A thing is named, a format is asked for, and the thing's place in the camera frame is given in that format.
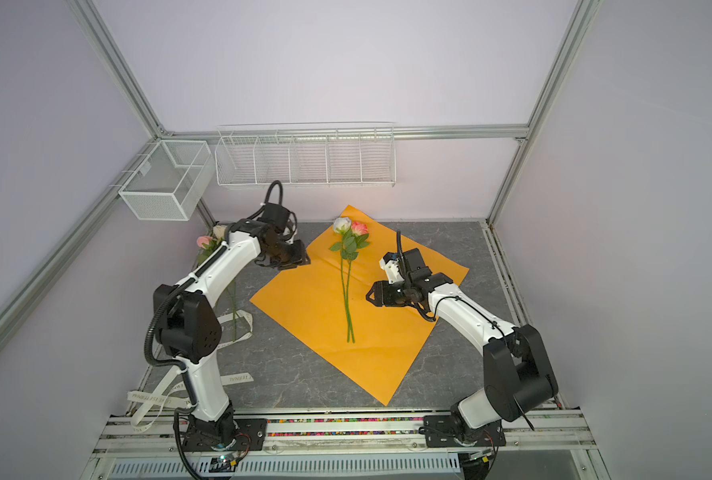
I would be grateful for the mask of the white fake rose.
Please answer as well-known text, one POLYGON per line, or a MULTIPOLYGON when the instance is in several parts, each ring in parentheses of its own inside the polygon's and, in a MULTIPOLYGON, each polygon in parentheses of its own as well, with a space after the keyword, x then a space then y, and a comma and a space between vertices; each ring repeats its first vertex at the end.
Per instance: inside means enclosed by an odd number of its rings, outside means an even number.
POLYGON ((352 262, 358 256, 356 251, 356 235, 352 230, 353 222, 348 217, 340 217, 333 223, 333 230, 341 239, 330 247, 331 251, 339 248, 340 276, 343 291, 344 310, 347 321, 347 342, 355 343, 353 322, 349 305, 349 287, 351 279, 352 262))

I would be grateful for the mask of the orange wrapping paper sheet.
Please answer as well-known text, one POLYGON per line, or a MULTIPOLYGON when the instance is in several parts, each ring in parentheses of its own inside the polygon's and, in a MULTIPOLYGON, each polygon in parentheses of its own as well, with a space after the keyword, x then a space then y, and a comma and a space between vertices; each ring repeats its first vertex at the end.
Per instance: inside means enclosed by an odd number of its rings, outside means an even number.
POLYGON ((365 296, 385 274, 398 224, 381 225, 353 206, 370 244, 347 262, 337 235, 310 235, 311 264, 278 274, 252 298, 267 346, 248 360, 255 393, 245 404, 283 407, 446 407, 479 385, 476 350, 448 323, 412 308, 378 308, 365 296))

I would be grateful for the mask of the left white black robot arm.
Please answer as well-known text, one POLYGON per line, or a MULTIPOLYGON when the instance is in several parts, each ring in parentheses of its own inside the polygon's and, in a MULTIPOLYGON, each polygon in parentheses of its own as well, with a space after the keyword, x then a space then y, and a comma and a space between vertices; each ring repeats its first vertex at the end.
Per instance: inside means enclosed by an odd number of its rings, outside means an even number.
POLYGON ((283 205, 283 185, 275 180, 260 208, 230 225, 216 250, 198 268, 154 292, 144 357, 150 366, 173 367, 182 376, 190 405, 174 410, 173 430, 180 460, 193 479, 201 476, 185 455, 181 419, 187 418, 189 427, 225 446, 239 436, 217 362, 222 326, 214 306, 251 263, 279 271, 309 264, 305 244, 296 232, 296 215, 283 205))

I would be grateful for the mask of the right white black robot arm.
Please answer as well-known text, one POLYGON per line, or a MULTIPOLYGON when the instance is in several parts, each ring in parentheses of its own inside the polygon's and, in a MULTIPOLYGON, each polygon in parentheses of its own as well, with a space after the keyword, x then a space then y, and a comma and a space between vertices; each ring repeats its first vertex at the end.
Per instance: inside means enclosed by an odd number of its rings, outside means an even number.
POLYGON ((389 252, 380 260, 387 278, 373 284, 366 300, 377 307, 411 308, 429 322, 444 320, 481 354, 483 387, 456 402, 450 413, 428 417, 427 442, 501 446, 496 431, 556 397, 559 386, 544 342, 530 325, 505 321, 467 296, 444 273, 434 273, 417 249, 389 252))

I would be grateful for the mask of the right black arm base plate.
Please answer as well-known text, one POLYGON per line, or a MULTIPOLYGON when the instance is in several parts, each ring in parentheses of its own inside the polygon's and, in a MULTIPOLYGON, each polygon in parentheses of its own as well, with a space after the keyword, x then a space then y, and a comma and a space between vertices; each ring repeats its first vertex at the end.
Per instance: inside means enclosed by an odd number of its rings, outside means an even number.
POLYGON ((424 436, 426 445, 430 448, 499 448, 506 444, 500 421, 472 428, 460 415, 451 412, 424 416, 418 432, 424 436))

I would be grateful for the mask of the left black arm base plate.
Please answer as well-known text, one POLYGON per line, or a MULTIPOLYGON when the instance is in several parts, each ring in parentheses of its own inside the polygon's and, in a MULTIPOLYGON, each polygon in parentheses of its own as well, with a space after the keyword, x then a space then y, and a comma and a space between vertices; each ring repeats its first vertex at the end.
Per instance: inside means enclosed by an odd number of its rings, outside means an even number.
POLYGON ((189 418, 181 445, 185 452, 259 451, 263 448, 268 419, 229 418, 206 422, 189 418))

